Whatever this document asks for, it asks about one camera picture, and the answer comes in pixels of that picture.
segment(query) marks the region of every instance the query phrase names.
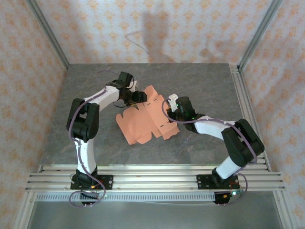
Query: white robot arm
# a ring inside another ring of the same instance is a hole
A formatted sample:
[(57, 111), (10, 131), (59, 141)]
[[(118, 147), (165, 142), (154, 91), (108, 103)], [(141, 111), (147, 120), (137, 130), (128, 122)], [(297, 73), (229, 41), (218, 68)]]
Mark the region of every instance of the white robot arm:
[(72, 118), (76, 110), (81, 104), (90, 101), (79, 111), (74, 123), (72, 124), (71, 135), (76, 139), (76, 152), (80, 147), (80, 153), (77, 153), (78, 167), (76, 174), (72, 177), (74, 187), (85, 189), (86, 187), (94, 186), (96, 182), (92, 180), (87, 172), (97, 178), (97, 166), (94, 160), (93, 142), (99, 127), (99, 113), (107, 105), (122, 99), (126, 106), (135, 103), (147, 101), (147, 95), (144, 92), (135, 90), (137, 81), (133, 80), (133, 76), (129, 73), (121, 72), (119, 79), (109, 82), (105, 88), (98, 93), (85, 98), (76, 98), (72, 102), (70, 109), (67, 130), (69, 130)]
[(171, 107), (167, 110), (170, 121), (183, 123), (189, 131), (224, 140), (229, 156), (212, 171), (216, 187), (223, 187), (231, 176), (264, 151), (263, 143), (245, 119), (222, 121), (197, 114), (186, 96), (178, 98), (172, 94), (167, 102)]

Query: gray marble surface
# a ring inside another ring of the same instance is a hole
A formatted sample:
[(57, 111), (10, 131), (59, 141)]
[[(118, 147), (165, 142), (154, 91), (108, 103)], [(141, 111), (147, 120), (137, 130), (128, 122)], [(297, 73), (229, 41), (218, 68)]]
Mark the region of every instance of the gray marble surface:
[[(139, 81), (139, 90), (153, 85), (159, 94), (188, 96), (198, 113), (223, 120), (242, 118), (228, 64), (72, 64), (62, 88), (41, 164), (77, 164), (74, 143), (68, 139), (66, 122), (74, 98), (85, 98), (117, 78), (109, 69), (128, 72)], [(198, 135), (179, 125), (180, 132), (164, 141), (152, 136), (141, 145), (129, 145), (115, 116), (124, 108), (112, 104), (100, 113), (99, 132), (94, 140), (94, 155), (99, 165), (110, 164), (219, 164), (227, 157), (224, 142)]]

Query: wall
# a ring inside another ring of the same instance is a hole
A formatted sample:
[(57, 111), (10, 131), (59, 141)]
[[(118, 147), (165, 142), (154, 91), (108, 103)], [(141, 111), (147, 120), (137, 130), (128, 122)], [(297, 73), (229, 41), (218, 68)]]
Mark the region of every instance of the wall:
[(305, 5), (284, 0), (244, 71), (275, 171), (305, 227)]
[(25, 0), (1, 0), (0, 11), (0, 228), (11, 229), (66, 71)]
[(70, 63), (238, 64), (271, 0), (38, 0)]

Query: flat cardboard sheet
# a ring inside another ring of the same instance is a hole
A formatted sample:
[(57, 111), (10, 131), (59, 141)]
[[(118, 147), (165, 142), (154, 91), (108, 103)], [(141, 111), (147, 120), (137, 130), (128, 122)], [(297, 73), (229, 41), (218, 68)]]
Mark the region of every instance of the flat cardboard sheet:
[(164, 98), (158, 95), (153, 86), (148, 86), (143, 90), (147, 94), (147, 102), (137, 104), (138, 109), (130, 107), (121, 114), (116, 115), (116, 122), (123, 132), (128, 144), (145, 144), (150, 141), (153, 135), (164, 140), (179, 132), (177, 123), (170, 123), (164, 116), (161, 106)]

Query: aluminum frame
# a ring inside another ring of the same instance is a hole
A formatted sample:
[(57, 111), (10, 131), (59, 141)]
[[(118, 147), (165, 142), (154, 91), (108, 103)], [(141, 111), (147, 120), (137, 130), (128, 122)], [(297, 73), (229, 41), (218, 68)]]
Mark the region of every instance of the aluminum frame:
[[(70, 193), (38, 192), (36, 202), (67, 202)], [(73, 195), (72, 201), (90, 202), (91, 198)], [(215, 201), (214, 192), (107, 192), (103, 202), (202, 202)]]
[(21, 204), (19, 207), (19, 211), (17, 213), (14, 229), (26, 229), (28, 227), (31, 214), (33, 211), (34, 203), (36, 200), (37, 193), (36, 192), (24, 192), (21, 200)]
[[(233, 77), (233, 81), (235, 84), (238, 100), (240, 103), (240, 107), (242, 109), (242, 113), (245, 119), (249, 121), (257, 135), (261, 137), (260, 131), (257, 127), (257, 122), (255, 119), (255, 115), (253, 112), (253, 107), (249, 99), (249, 92), (244, 83), (243, 71), (242, 69), (238, 69), (236, 65), (230, 65), (231, 74)], [(268, 170), (271, 172), (271, 165), (267, 156), (266, 151), (263, 152), (264, 159), (267, 165)], [(287, 229), (298, 228), (295, 215), (292, 211), (292, 207), (289, 203), (289, 197), (285, 191), (274, 191), (273, 192), (274, 199), (276, 202), (277, 210), (279, 212), (282, 225)]]
[(49, 26), (47, 20), (45, 19), (45, 17), (43, 15), (39, 5), (37, 4), (36, 0), (26, 0), (26, 2), (28, 3), (28, 6), (32, 10), (35, 17), (37, 18), (39, 24), (41, 25), (42, 30), (47, 35), (51, 45), (53, 46), (55, 52), (57, 53), (60, 61), (63, 64), (63, 66), (66, 68), (66, 70), (68, 70), (70, 63), (69, 63), (65, 53), (61, 49), (61, 46), (59, 45), (54, 33), (52, 32), (51, 27)]
[(280, 7), (283, 0), (273, 0), (266, 12), (266, 14), (263, 17), (262, 22), (257, 28), (257, 31), (255, 32), (248, 48), (246, 49), (240, 63), (239, 63), (239, 69), (242, 71), (244, 67), (246, 66), (247, 62), (249, 61), (251, 55), (254, 53), (259, 41), (261, 40), (264, 32), (266, 31), (268, 25), (272, 21), (273, 17), (277, 13), (278, 8)]
[[(218, 189), (198, 190), (196, 175), (211, 174), (215, 166), (197, 165), (132, 165), (98, 166), (98, 173), (112, 174), (112, 192), (215, 192)], [(43, 166), (41, 173), (30, 175), (26, 186), (31, 192), (71, 193), (70, 175), (76, 166)], [(265, 165), (249, 165), (243, 170), (248, 180), (248, 191), (285, 190), (280, 173), (268, 172)], [(245, 181), (239, 176), (240, 184)]]

